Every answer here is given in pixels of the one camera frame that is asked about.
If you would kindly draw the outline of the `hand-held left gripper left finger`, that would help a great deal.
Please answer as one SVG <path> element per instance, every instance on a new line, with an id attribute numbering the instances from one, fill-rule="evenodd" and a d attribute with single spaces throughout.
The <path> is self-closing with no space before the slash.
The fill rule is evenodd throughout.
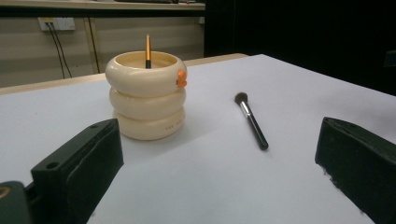
<path id="1" fill-rule="evenodd" d="M 123 165 L 116 119 L 94 123 L 32 170 L 36 224 L 86 224 Z"/>

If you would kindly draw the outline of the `white table sheet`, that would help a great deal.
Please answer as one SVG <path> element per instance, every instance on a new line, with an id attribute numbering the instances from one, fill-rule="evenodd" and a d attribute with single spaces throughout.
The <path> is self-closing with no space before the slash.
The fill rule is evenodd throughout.
<path id="1" fill-rule="evenodd" d="M 315 163 L 318 134 L 332 117 L 396 143 L 396 97 L 258 55 L 191 67 L 185 110 L 167 138 L 123 139 L 90 224 L 372 224 Z"/>

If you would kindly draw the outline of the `cream ringed brush holder cup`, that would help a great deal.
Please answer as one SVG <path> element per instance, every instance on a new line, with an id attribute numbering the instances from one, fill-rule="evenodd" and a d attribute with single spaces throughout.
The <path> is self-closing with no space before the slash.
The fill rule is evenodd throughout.
<path id="1" fill-rule="evenodd" d="M 122 53 L 106 66 L 109 101 L 120 132 L 137 140 L 157 140 L 177 132 L 185 119 L 187 66 L 165 52 Z"/>

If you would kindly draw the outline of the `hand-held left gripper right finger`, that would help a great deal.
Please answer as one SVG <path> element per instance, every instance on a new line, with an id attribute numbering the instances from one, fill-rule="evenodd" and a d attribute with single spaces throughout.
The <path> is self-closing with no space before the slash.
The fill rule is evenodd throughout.
<path id="1" fill-rule="evenodd" d="M 396 145 L 362 127 L 325 118 L 315 162 L 375 224 L 396 224 Z"/>

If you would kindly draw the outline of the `black makeup brush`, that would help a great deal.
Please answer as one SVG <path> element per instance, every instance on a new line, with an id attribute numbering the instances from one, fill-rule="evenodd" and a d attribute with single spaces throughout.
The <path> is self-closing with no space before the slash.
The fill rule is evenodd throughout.
<path id="1" fill-rule="evenodd" d="M 250 126 L 254 137 L 256 138 L 257 144 L 262 151 L 269 148 L 269 144 L 262 133 L 261 127 L 250 109 L 248 104 L 248 95 L 245 92 L 238 92 L 234 97 L 234 102 L 240 106 L 243 114 L 245 115 L 248 125 Z"/>

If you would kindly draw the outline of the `white wall outlet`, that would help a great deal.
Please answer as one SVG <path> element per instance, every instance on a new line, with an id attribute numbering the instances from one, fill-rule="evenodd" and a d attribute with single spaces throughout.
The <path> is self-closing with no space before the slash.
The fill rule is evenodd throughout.
<path id="1" fill-rule="evenodd" d="M 75 20 L 73 18 L 61 17 L 39 17 L 38 23 L 42 31 L 74 31 L 76 29 Z"/>

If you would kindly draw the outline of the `black curtain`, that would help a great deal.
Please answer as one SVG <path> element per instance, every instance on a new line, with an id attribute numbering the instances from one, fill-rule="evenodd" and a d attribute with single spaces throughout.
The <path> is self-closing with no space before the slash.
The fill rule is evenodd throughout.
<path id="1" fill-rule="evenodd" d="M 205 0 L 205 55 L 236 52 L 396 96 L 396 0 Z"/>

